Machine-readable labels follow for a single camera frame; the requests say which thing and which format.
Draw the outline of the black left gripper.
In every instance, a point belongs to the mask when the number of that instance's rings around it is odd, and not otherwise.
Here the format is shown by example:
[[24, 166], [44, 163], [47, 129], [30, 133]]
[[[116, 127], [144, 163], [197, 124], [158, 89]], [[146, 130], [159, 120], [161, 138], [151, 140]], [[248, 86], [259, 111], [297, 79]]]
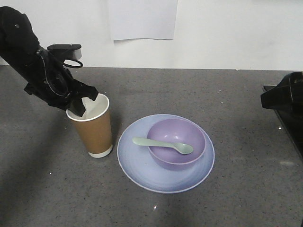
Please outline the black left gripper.
[[71, 75], [57, 59], [36, 59], [23, 65], [23, 77], [28, 81], [24, 90], [45, 101], [49, 106], [70, 110], [82, 117], [86, 111], [82, 98], [95, 101], [98, 91]]

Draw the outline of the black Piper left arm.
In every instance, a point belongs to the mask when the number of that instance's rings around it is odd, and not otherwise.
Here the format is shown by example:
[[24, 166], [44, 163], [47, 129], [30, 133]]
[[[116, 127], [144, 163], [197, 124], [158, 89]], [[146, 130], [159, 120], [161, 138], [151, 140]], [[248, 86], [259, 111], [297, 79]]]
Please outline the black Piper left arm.
[[73, 66], [65, 63], [70, 60], [77, 63], [76, 69], [81, 68], [80, 49], [79, 44], [43, 48], [26, 14], [8, 6], [0, 8], [1, 58], [28, 82], [24, 90], [29, 95], [77, 116], [85, 112], [82, 98], [94, 101], [98, 96], [95, 87], [74, 79], [69, 71]]

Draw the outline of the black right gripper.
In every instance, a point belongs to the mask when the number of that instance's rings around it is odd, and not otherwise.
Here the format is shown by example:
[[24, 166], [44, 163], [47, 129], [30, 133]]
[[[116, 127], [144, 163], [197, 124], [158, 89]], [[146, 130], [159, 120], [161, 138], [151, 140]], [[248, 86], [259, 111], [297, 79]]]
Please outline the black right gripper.
[[266, 109], [291, 114], [303, 113], [303, 73], [293, 72], [261, 95], [261, 105]]

